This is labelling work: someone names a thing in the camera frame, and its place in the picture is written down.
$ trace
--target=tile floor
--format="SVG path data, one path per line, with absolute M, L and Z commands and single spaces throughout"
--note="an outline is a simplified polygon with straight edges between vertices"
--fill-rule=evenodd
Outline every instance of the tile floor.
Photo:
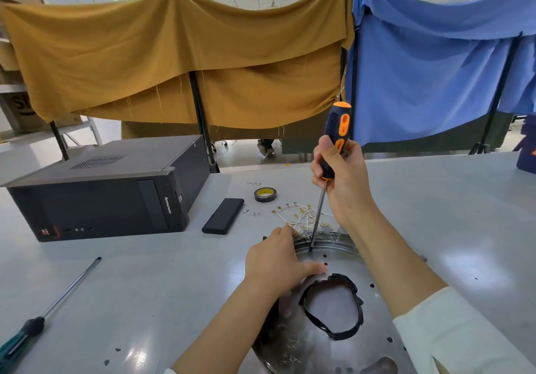
M 520 134 L 523 120 L 517 120 L 512 125 L 512 130 L 506 134 L 503 145 L 497 152 L 512 151 L 523 138 Z M 273 169 L 284 167 L 308 167 L 311 155 L 305 158 L 303 154 L 282 154 L 281 142 L 275 140 L 273 143 L 274 153 L 265 158 L 259 153 L 257 140 L 230 140 L 227 147 L 224 143 L 215 143 L 215 158 L 218 161 L 221 172 L 234 171 L 254 171 L 258 169 Z M 365 154 L 367 160 L 388 160 L 400 156 L 437 156 L 437 155 L 466 155 L 467 151 L 447 152 L 447 153 L 372 153 Z

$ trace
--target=blue cloth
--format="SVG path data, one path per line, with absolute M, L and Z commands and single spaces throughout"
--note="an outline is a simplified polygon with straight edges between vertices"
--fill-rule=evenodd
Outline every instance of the blue cloth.
M 361 26 L 354 138 L 361 145 L 415 139 L 483 116 L 520 32 L 499 110 L 536 112 L 534 12 L 536 0 L 353 0 Z

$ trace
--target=lenovo logo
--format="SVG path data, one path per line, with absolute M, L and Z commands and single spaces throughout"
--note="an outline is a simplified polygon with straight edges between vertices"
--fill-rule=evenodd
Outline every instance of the lenovo logo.
M 171 208 L 169 207 L 169 201 L 166 197 L 164 197 L 164 199 L 166 200 L 166 206 L 168 208 L 168 213 L 171 213 Z

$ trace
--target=teal screwdriver handle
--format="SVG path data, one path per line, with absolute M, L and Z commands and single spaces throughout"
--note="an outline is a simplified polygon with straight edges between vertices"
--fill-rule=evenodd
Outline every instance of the teal screwdriver handle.
M 327 115 L 326 125 L 324 134 L 328 135 L 331 139 L 331 142 L 339 153 L 343 152 L 346 141 L 350 137 L 350 122 L 352 114 L 352 106 L 346 102 L 335 102 L 333 103 L 329 114 Z M 333 169 L 322 160 L 320 163 L 324 173 L 322 178 L 324 179 L 334 179 L 335 173 Z
M 23 328 L 0 347 L 0 374 L 7 374 L 31 340 L 44 329 L 44 318 L 29 319 Z

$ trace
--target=white sleeve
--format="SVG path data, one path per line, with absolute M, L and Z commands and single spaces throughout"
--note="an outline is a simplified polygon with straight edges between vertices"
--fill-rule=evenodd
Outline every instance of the white sleeve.
M 456 290 L 444 288 L 394 319 L 418 374 L 535 374 L 536 368 Z

